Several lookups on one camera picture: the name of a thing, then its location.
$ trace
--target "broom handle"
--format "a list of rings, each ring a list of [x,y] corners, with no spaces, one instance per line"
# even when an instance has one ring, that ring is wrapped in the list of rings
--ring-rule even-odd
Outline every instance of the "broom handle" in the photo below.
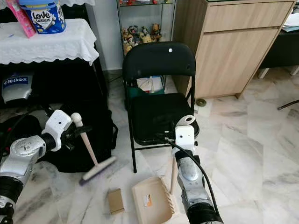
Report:
[[[178,176],[178,167],[176,158],[173,157],[172,159],[172,171],[171,171],[171,186],[170,186],[170,194],[173,195],[174,187],[176,184],[176,177]]]
[[[81,118],[79,113],[73,113],[71,115],[71,119],[75,123],[76,127],[82,127],[83,126],[82,118]],[[93,148],[92,148],[92,146],[89,142],[89,139],[87,137],[86,132],[81,133],[80,135],[81,135],[81,138],[82,138],[82,140],[83,140],[83,142],[84,142],[84,144],[85,144],[85,146],[86,146],[86,148],[87,148],[87,150],[88,150],[88,152],[89,152],[89,154],[90,154],[90,156],[93,160],[94,165],[97,165],[98,161],[97,161],[97,158],[95,157],[95,154],[93,152]]]

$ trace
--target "desk leg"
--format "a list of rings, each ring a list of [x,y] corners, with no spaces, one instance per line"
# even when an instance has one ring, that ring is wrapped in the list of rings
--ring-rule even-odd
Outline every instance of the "desk leg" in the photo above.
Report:
[[[257,77],[258,77],[258,78],[264,78],[265,75],[267,74],[267,72],[269,71],[269,69],[270,69],[270,68],[260,69],[260,70],[258,71],[258,75],[257,75]]]
[[[291,76],[295,76],[299,72],[299,65],[293,66],[293,68],[290,71]]]

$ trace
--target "blue lid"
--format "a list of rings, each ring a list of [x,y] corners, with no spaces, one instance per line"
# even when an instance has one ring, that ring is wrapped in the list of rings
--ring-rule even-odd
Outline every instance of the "blue lid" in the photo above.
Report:
[[[58,0],[19,0],[19,4],[22,6],[44,5],[53,3],[57,4]]]

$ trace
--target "wooden cabinet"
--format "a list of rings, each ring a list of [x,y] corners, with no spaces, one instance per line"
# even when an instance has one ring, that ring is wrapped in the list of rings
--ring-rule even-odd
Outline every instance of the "wooden cabinet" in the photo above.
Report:
[[[242,93],[295,3],[267,1],[177,2],[174,40],[195,53],[196,98]],[[173,79],[186,94],[190,80]]]

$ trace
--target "chair backrest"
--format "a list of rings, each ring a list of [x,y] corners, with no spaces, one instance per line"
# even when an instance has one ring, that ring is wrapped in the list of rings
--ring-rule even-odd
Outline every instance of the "chair backrest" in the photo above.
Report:
[[[195,57],[178,42],[140,44],[131,49],[122,64],[125,81],[149,76],[195,76]]]

